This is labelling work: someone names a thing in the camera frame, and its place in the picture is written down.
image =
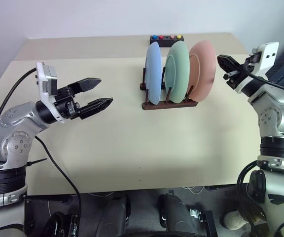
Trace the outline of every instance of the white shoe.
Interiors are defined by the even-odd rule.
[[[227,229],[235,231],[243,227],[248,221],[240,215],[239,211],[231,211],[227,213],[223,219],[224,225]]]

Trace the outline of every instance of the pink plate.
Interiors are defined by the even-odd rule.
[[[190,77],[187,91],[194,86],[189,98],[203,101],[211,91],[216,68],[215,51],[208,40],[195,44],[190,52]]]

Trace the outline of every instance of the plate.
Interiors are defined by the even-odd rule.
[[[187,91],[193,87],[188,96],[193,101],[203,101],[210,93],[216,68],[216,56],[213,45],[208,40],[195,44],[189,52],[190,75]]]
[[[145,60],[145,86],[148,89],[148,100],[157,105],[162,89],[162,59],[157,42],[147,49]]]
[[[189,54],[183,41],[173,44],[168,52],[165,64],[165,89],[168,93],[171,87],[169,100],[180,103],[187,92],[189,83]]]

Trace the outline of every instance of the dish rack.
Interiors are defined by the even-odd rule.
[[[162,72],[162,90],[165,90],[165,82],[164,82],[164,73],[165,67],[163,68]],[[189,91],[185,94],[185,99],[183,99],[180,103],[174,103],[169,100],[171,90],[170,87],[167,92],[167,96],[165,101],[159,101],[157,105],[152,104],[148,101],[148,89],[145,86],[145,68],[143,68],[143,79],[142,83],[140,84],[140,90],[145,90],[145,102],[142,104],[142,109],[144,110],[161,110],[161,109],[172,109],[172,108],[183,108],[183,107],[195,107],[198,102],[190,100],[188,96],[193,90],[193,86],[190,87]]]

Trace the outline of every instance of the robotic arm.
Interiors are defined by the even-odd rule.
[[[279,43],[259,46],[245,64],[227,55],[218,56],[220,67],[227,72],[224,79],[237,93],[249,97],[258,114],[260,155],[258,171],[252,172],[249,196],[265,214],[273,236],[284,236],[284,90],[250,77],[264,76],[273,66]]]
[[[57,89],[54,67],[37,63],[37,84],[41,100],[10,108],[0,117],[0,236],[10,236],[14,224],[24,224],[25,182],[29,151],[34,137],[51,123],[85,119],[110,105],[112,98],[97,99],[84,107],[74,102],[77,93],[93,89],[100,79],[86,78]]]

